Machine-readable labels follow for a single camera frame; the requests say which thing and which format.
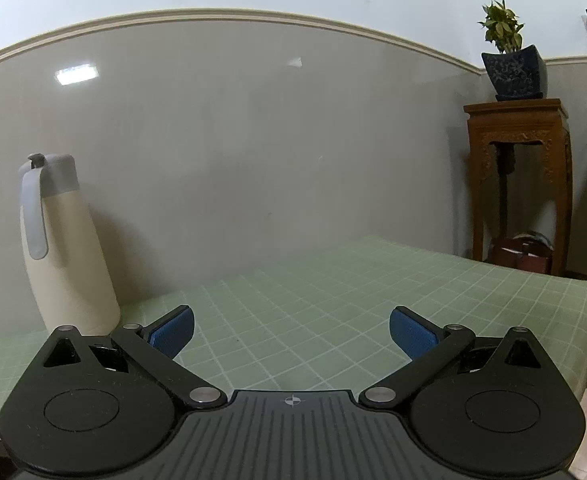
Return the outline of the potted green plant black pot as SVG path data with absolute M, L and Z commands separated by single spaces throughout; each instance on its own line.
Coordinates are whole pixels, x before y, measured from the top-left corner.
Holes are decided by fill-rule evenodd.
M 534 44 L 523 45 L 521 30 L 525 24 L 506 6 L 504 0 L 491 0 L 482 6 L 484 40 L 496 53 L 481 54 L 487 76 L 499 102 L 545 99 L 547 70 Z

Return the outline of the carved wooden plant stand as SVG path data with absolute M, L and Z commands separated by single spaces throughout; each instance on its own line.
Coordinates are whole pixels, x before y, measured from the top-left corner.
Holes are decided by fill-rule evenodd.
M 472 258 L 494 257 L 485 249 L 485 226 L 495 224 L 494 244 L 532 229 L 543 208 L 554 207 L 551 275 L 566 270 L 573 179 L 568 113 L 559 99 L 485 102 L 464 106 L 468 114 Z

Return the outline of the brown box under stand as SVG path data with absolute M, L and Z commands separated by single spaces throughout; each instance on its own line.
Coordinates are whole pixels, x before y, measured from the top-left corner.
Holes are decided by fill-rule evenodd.
M 549 239 L 538 232 L 524 232 L 515 237 L 496 237 L 491 241 L 487 262 L 495 266 L 550 274 L 554 249 Z

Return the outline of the white thermos jug grey lid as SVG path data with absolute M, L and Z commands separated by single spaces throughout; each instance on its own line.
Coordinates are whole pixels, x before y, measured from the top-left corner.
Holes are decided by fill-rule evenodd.
M 109 334 L 121 309 L 72 155 L 28 156 L 19 169 L 19 212 L 25 269 L 46 329 Z

